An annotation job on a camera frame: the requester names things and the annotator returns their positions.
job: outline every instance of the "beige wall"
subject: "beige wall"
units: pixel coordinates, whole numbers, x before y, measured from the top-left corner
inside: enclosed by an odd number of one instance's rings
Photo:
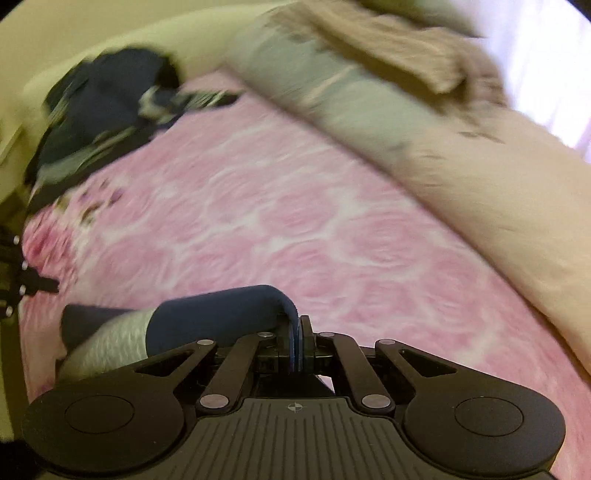
[[[0,22],[0,89],[101,41],[163,18],[265,0],[25,0]]]

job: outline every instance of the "crosshair symbol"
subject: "crosshair symbol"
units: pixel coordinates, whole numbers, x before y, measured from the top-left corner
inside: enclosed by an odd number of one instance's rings
[[[304,406],[300,403],[291,403],[287,406],[287,408],[289,408],[292,412],[297,413],[302,410]]]

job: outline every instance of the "beige pillow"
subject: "beige pillow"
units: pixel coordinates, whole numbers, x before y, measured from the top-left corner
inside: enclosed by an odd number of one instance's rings
[[[523,115],[429,129],[389,169],[554,323],[591,372],[591,166]]]
[[[447,27],[469,37],[480,36],[470,18],[450,0],[360,0],[371,10],[415,20],[430,27]]]

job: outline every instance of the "sheer curtain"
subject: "sheer curtain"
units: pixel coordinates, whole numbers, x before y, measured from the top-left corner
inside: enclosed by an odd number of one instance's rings
[[[591,23],[567,0],[454,0],[485,36],[513,108],[591,162]]]

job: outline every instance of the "mattress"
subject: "mattress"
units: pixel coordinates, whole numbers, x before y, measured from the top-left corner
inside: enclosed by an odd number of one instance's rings
[[[224,72],[187,86],[242,88]],[[546,395],[567,423],[554,474],[591,478],[589,378],[552,327],[400,186],[254,93],[95,173],[29,221],[24,250],[61,281],[21,303],[30,400],[53,385],[68,303],[269,284],[315,331],[398,339]]]

